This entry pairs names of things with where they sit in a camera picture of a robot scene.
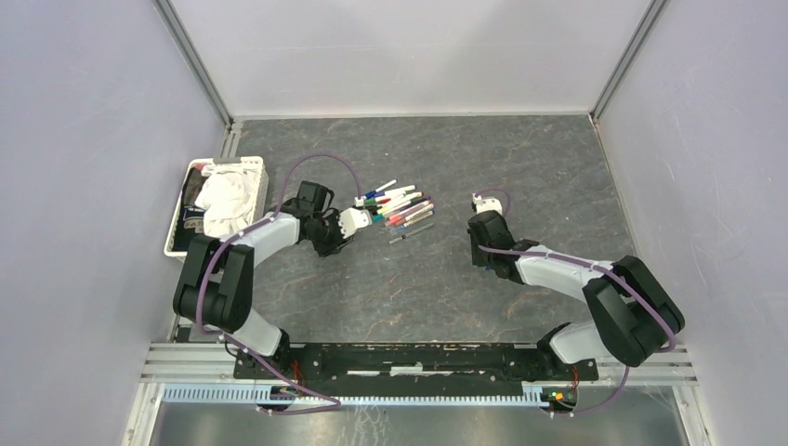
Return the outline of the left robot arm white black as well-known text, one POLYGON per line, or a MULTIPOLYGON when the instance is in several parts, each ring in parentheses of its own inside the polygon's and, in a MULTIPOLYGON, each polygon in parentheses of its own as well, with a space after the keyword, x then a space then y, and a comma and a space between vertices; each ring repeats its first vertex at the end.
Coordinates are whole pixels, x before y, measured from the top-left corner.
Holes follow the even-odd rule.
POLYGON ((210 334, 224 335, 241 349, 254 351, 256 366, 269 378, 285 376, 292 366, 289 336, 252 308, 255 269, 282 249, 308 241, 321 256, 339 253, 372 215, 332 206, 334 193, 304 181, 295 197, 260 220, 223 239, 192 239, 173 298, 175 313, 210 334))

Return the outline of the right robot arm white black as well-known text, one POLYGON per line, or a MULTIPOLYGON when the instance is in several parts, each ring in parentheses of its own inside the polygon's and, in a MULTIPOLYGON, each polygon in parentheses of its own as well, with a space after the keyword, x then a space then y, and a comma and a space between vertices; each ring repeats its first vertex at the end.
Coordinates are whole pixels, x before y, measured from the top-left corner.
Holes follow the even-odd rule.
POLYGON ((539 372, 549 379, 560 379, 578 361, 605 356, 638 367, 652 354, 674 348, 686 326, 681 310, 636 256, 590 260, 517 241, 494 210, 471 217, 467 232, 473 265, 586 303, 591 321, 559 327, 536 355, 539 372))

